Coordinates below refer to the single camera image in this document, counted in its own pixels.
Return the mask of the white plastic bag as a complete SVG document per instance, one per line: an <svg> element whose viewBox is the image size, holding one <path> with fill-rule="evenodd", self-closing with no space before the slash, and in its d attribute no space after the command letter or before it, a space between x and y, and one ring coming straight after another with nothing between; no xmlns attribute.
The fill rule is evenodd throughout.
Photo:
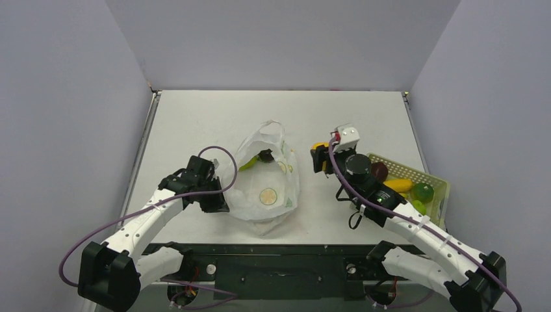
<svg viewBox="0 0 551 312"><path fill-rule="evenodd" d="M253 167L238 171L256 155L259 160ZM298 158L277 121L268 120L247 136L219 176L222 186L229 187L224 192L228 215L258 235L273 230L298 208Z"/></svg>

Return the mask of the yellow fake fruit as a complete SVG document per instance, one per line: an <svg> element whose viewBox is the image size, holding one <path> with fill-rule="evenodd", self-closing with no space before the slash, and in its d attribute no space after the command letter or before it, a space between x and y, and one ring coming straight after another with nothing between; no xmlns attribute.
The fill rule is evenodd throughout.
<svg viewBox="0 0 551 312"><path fill-rule="evenodd" d="M312 150L317 150L319 147L322 147L323 149L328 149L329 143L328 142L318 142L316 144L313 144Z"/></svg>

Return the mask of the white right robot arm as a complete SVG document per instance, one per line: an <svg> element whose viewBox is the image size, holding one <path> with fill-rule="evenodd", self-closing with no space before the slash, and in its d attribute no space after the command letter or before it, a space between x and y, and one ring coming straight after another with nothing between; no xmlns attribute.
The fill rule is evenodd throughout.
<svg viewBox="0 0 551 312"><path fill-rule="evenodd" d="M448 299L456 311L492 311L509 292L501 255L471 248L433 224L412 202L370 173L368 156L329 142L315 144L311 157L314 172L336 175L339 191L355 205L359 219L399 235L425 255L382 241L367 256L366 268L372 276L411 280Z"/></svg>

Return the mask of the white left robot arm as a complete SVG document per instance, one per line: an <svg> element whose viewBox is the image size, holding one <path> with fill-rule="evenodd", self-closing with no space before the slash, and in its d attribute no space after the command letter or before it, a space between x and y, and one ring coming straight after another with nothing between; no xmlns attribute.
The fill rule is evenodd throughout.
<svg viewBox="0 0 551 312"><path fill-rule="evenodd" d="M185 168L163 178L145 206L102 243L90 242L82 251L78 295L112 311L128 311L140 291L172 274L189 278L191 252L169 242L159 251L142 254L165 225L192 203L205 213L226 213L229 207L216 176L216 161L192 156Z"/></svg>

